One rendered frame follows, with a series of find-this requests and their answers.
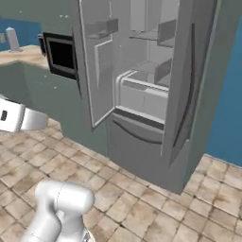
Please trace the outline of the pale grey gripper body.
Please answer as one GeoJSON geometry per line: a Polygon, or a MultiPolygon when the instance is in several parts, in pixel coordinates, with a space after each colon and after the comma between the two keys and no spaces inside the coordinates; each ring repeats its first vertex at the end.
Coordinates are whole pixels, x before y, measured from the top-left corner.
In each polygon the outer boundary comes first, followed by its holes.
{"type": "Polygon", "coordinates": [[[47,124],[47,114],[26,108],[21,130],[44,130],[47,124]]]}

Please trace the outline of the grey fridge door with bin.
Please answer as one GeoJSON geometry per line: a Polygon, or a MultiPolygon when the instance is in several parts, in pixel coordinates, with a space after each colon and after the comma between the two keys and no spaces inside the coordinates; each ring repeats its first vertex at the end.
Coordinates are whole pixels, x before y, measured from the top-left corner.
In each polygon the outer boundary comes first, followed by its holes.
{"type": "Polygon", "coordinates": [[[70,0],[78,81],[91,130],[113,111],[113,37],[118,20],[112,0],[70,0]]]}

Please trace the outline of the white fridge crisper drawer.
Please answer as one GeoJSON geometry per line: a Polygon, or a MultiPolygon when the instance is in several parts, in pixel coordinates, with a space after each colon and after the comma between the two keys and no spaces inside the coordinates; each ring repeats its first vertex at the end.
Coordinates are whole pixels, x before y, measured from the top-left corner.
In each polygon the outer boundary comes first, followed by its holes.
{"type": "Polygon", "coordinates": [[[128,71],[115,83],[115,105],[126,112],[163,123],[166,117],[168,88],[147,82],[147,74],[128,71]]]}

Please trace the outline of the grey fridge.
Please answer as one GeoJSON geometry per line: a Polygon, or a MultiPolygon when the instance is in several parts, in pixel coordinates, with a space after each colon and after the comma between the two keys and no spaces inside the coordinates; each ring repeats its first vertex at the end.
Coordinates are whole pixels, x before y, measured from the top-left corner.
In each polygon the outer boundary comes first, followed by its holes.
{"type": "Polygon", "coordinates": [[[180,193],[217,0],[73,0],[73,37],[90,130],[110,159],[180,193]]]}

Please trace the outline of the glass fridge rack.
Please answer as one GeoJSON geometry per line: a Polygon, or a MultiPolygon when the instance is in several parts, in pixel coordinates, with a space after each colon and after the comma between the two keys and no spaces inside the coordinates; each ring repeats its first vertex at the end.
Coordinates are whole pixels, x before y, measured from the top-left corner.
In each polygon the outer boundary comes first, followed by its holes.
{"type": "Polygon", "coordinates": [[[132,31],[130,34],[131,39],[140,39],[147,41],[157,41],[158,40],[158,32],[155,30],[147,31],[147,32],[137,32],[132,31]]]}
{"type": "Polygon", "coordinates": [[[157,66],[158,66],[158,63],[150,60],[146,60],[144,62],[138,63],[137,65],[133,66],[132,70],[141,71],[148,74],[154,74],[157,66]]]}

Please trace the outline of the grey fridge door with two bins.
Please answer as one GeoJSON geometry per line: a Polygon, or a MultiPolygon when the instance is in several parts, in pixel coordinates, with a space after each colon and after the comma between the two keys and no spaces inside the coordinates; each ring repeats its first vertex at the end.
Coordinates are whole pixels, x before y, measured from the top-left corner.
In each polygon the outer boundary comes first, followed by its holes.
{"type": "Polygon", "coordinates": [[[210,42],[217,0],[180,0],[175,20],[175,42],[168,87],[168,101],[164,121],[164,139],[161,156],[171,165],[189,138],[197,106],[199,86],[210,42]],[[191,26],[195,24],[195,83],[192,101],[181,130],[178,143],[174,139],[182,121],[189,93],[191,72],[191,26]]]}

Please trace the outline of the black built-in oven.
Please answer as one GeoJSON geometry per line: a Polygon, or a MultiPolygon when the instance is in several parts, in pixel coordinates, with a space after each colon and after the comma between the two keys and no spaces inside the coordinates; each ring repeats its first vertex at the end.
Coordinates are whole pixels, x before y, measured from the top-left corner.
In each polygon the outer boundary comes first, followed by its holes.
{"type": "Polygon", "coordinates": [[[50,72],[57,76],[76,79],[78,67],[73,37],[44,32],[43,41],[50,72]]]}

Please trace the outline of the grey freezer drawer front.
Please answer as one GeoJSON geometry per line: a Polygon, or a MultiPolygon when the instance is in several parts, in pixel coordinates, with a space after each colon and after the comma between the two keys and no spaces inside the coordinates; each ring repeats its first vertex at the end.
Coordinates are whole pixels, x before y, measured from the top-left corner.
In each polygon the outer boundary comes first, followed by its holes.
{"type": "Polygon", "coordinates": [[[109,157],[120,167],[155,185],[161,185],[164,169],[162,145],[140,141],[116,126],[117,121],[129,131],[151,140],[163,141],[164,125],[131,112],[115,109],[108,118],[109,157]]]}

